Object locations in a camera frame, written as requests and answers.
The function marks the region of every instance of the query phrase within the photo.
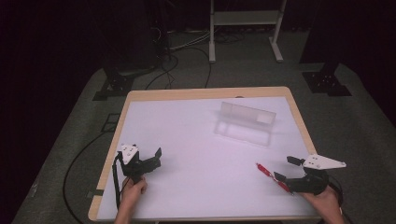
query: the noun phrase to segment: dark curtain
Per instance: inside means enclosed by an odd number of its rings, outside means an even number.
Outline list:
[[[352,69],[396,125],[396,4],[321,0],[301,63],[337,61]]]
[[[166,1],[167,22],[170,30],[208,29],[210,1]],[[281,0],[215,0],[216,11],[277,10]],[[316,0],[289,0],[282,21],[282,30],[308,30],[318,8]]]
[[[145,49],[152,39],[142,6],[142,0],[1,1],[1,223],[15,217],[104,61],[126,58],[140,65],[156,58],[154,48]]]

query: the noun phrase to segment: gray carpet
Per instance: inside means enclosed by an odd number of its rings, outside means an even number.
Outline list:
[[[245,39],[231,45],[217,44],[217,62],[211,65],[207,87],[289,87],[318,154],[347,163],[346,169],[329,172],[342,183],[344,210],[355,223],[394,223],[395,128],[363,88],[359,77],[343,65],[335,74],[352,96],[311,93],[302,72],[318,71],[322,64],[299,64],[307,34],[281,32],[278,45],[283,63],[275,60],[268,43],[270,33],[245,34]],[[173,46],[196,37],[172,35]],[[207,44],[195,47],[208,50]],[[196,49],[185,49],[174,55],[178,57],[178,65],[170,72],[175,79],[172,88],[203,88],[209,72],[206,56]],[[172,66],[173,62],[165,62],[164,67]],[[145,89],[162,71],[158,69],[138,77],[133,90]],[[92,75],[37,177],[34,197],[26,198],[14,223],[77,223],[64,204],[64,176],[77,154],[101,134],[107,115],[120,113],[125,100],[125,97],[92,100],[105,79],[103,70]],[[158,78],[149,88],[169,88],[168,77]],[[105,133],[88,146],[74,163],[65,185],[70,207],[84,223],[91,223],[88,220],[91,192],[96,188],[111,140],[112,133]]]

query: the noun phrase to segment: clear plastic object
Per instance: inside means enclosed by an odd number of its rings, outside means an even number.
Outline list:
[[[223,102],[215,133],[268,147],[276,113]]]

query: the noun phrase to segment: red object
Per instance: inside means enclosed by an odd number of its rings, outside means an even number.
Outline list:
[[[263,167],[261,164],[256,163],[257,164],[257,168],[262,171],[265,175],[271,177],[282,189],[284,189],[286,192],[290,193],[290,190],[288,188],[288,186],[286,186],[283,182],[280,182],[279,180],[277,180],[272,174],[271,172],[269,172],[267,169],[265,169],[265,167]]]

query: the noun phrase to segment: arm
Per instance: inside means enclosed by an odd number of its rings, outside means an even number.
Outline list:
[[[114,223],[129,223],[131,216],[134,214],[134,210],[136,209],[136,204],[139,201],[140,194],[145,193],[148,184],[146,182],[146,178],[142,177],[137,184],[134,184],[134,181],[129,177],[125,178],[122,182],[123,187],[122,197],[120,202],[119,212],[117,213],[116,220]]]
[[[334,189],[327,186],[319,195],[314,195],[312,193],[300,194],[317,209],[326,223],[344,224],[344,219],[338,204],[337,193]]]

